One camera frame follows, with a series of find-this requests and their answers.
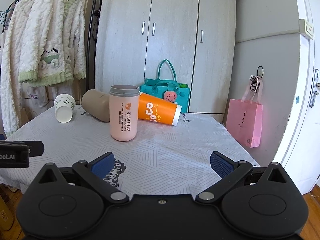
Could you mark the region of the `pink tumbler grey lid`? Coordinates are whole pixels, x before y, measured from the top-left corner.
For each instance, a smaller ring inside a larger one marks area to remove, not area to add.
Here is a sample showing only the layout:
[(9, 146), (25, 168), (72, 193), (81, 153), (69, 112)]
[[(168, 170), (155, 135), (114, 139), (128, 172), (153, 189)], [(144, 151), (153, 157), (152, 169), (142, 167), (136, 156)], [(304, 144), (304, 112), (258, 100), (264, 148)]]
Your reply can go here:
[(130, 141), (137, 134), (139, 88), (113, 85), (110, 88), (110, 133), (117, 141)]

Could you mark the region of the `white paper cup green print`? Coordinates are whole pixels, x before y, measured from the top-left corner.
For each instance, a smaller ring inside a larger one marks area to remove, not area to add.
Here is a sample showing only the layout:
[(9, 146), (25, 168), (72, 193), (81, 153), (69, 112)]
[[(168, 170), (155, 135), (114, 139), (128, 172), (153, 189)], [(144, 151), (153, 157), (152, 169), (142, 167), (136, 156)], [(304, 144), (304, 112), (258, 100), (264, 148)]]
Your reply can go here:
[(67, 123), (73, 117), (75, 99), (69, 94), (60, 94), (54, 100), (55, 117), (60, 123)]

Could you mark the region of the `orange paper cup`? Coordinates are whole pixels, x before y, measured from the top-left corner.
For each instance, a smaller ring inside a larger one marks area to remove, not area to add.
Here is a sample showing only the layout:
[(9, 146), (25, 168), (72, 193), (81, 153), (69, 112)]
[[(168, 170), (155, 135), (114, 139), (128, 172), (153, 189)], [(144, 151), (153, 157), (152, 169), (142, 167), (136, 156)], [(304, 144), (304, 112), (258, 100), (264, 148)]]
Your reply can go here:
[(182, 107), (172, 102), (140, 92), (138, 118), (177, 126)]

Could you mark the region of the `pink paper gift bag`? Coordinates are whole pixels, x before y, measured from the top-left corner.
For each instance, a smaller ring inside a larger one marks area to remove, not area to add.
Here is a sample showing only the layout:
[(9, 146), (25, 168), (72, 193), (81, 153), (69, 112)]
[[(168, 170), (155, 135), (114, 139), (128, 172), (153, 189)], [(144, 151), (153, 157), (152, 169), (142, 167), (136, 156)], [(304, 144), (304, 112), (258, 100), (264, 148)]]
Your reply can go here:
[(260, 103), (263, 81), (259, 79), (259, 89), (251, 92), (249, 84), (241, 99), (230, 99), (226, 129), (242, 146), (249, 148), (260, 145), (263, 125), (263, 105)]

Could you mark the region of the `beige brown mug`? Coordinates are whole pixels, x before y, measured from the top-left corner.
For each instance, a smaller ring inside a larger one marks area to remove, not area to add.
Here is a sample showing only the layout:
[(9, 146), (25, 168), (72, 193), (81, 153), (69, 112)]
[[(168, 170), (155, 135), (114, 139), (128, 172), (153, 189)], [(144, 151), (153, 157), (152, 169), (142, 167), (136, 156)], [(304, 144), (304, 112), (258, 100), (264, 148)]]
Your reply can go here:
[(110, 121), (110, 96), (95, 89), (88, 90), (82, 97), (82, 108), (102, 122)]

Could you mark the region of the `white patterned tablecloth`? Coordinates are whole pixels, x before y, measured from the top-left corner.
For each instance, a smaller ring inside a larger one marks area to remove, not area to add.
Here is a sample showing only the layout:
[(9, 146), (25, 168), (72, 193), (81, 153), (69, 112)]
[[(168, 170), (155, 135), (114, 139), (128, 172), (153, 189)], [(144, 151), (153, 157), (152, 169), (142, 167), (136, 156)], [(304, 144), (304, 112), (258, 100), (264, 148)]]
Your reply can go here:
[(26, 191), (41, 167), (55, 163), (70, 167), (112, 152), (116, 166), (106, 182), (128, 196), (134, 194), (197, 195), (220, 180), (210, 166), (218, 151), (233, 161), (254, 163), (249, 153), (213, 117), (183, 114), (177, 126), (139, 121), (128, 142), (114, 140), (109, 124), (76, 106), (70, 122), (59, 123), (50, 108), (22, 126), (10, 140), (37, 140), (44, 153), (30, 159), (28, 168), (1, 170), (1, 182)]

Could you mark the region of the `white door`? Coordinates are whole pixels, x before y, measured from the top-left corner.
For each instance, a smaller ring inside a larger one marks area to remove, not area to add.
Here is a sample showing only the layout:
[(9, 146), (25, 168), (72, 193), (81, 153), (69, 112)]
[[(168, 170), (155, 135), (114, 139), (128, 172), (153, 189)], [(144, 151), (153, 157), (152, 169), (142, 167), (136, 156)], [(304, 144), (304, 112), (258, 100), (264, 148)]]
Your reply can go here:
[(283, 138), (274, 156), (301, 194), (319, 181), (319, 95), (309, 107), (312, 78), (319, 70), (319, 0), (297, 0), (299, 26), (298, 77)]

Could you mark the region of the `black clothes rack pole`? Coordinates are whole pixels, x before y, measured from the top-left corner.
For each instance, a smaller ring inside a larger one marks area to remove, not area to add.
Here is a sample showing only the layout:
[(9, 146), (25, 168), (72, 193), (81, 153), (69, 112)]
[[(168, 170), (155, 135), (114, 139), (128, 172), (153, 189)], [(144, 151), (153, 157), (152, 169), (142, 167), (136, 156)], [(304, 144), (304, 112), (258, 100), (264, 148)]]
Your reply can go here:
[(101, 0), (92, 0), (89, 2), (89, 23), (88, 23), (88, 38), (86, 48), (86, 90), (94, 88), (95, 77), (95, 55), (97, 47), (97, 35), (99, 18), (101, 11)]

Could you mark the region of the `teal felt handbag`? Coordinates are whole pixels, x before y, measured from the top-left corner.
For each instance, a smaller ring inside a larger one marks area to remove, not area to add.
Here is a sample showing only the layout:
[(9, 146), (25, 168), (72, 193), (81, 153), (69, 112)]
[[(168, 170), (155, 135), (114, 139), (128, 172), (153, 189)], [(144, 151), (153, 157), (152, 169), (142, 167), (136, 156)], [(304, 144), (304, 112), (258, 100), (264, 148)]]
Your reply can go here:
[[(167, 63), (171, 68), (173, 76), (173, 79), (171, 80), (160, 78), (161, 67), (165, 63)], [(180, 105), (182, 107), (181, 113), (183, 114), (188, 112), (190, 88), (186, 83), (178, 83), (175, 69), (172, 63), (167, 59), (160, 62), (157, 70), (157, 78), (146, 78), (139, 90), (142, 93)]]

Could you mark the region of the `white wooden wardrobe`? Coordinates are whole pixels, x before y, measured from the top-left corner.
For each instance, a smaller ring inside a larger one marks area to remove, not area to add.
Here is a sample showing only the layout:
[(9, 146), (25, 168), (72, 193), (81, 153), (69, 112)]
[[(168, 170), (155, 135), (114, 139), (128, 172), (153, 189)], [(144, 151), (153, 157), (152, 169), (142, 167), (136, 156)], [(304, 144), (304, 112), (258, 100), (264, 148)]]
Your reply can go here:
[(176, 79), (187, 112), (222, 121), (233, 66), (236, 0), (102, 0), (93, 87)]

